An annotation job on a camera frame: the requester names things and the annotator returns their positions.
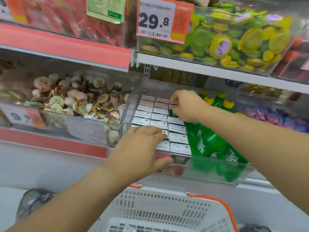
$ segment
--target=hand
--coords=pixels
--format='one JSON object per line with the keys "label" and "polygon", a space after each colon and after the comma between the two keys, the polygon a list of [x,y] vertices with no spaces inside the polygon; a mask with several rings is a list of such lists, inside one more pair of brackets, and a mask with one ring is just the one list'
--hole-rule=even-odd
{"label": "hand", "polygon": [[194,91],[177,90],[171,97],[171,103],[178,104],[178,108],[173,109],[173,113],[186,122],[199,122],[204,115],[207,106]]}
{"label": "hand", "polygon": [[132,184],[150,174],[165,169],[173,162],[171,157],[154,160],[155,149],[167,135],[154,126],[130,128],[120,139],[104,166],[119,180]]}

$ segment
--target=white shelf base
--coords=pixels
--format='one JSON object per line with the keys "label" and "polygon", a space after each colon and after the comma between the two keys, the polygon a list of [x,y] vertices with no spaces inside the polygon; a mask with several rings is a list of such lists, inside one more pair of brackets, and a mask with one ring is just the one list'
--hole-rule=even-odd
{"label": "white shelf base", "polygon": [[238,72],[233,70],[227,70],[218,67],[211,67],[197,63],[185,62],[170,58],[163,58],[148,54],[137,54],[137,66],[139,64],[150,64],[153,66],[160,66],[166,68],[177,69],[181,71],[188,71],[208,76],[214,76],[229,80],[242,81],[247,83],[259,84],[264,86],[270,86],[278,89],[286,89],[295,92],[309,94],[309,85],[301,84],[297,82],[281,80],[273,77],[260,76],[245,72]]}

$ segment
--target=shopping basket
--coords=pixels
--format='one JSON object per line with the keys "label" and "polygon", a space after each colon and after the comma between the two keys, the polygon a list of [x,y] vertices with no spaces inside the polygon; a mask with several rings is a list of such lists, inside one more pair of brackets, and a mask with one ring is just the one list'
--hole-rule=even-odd
{"label": "shopping basket", "polygon": [[159,188],[126,188],[100,217],[98,232],[239,232],[222,200]]}

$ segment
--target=person's left hand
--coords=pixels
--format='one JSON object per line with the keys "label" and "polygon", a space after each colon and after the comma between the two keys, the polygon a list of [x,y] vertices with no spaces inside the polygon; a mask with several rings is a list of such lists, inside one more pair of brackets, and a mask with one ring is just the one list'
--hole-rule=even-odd
{"label": "person's left hand", "polygon": [[165,169],[173,162],[171,157],[154,160],[155,149],[167,135],[154,126],[130,128],[120,139],[105,165],[118,179],[128,184]]}

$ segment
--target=white floor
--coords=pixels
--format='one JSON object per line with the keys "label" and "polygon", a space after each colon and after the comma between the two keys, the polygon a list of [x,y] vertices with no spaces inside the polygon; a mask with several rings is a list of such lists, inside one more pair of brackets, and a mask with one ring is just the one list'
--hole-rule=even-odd
{"label": "white floor", "polygon": [[0,232],[11,227],[23,194],[27,190],[0,187]]}

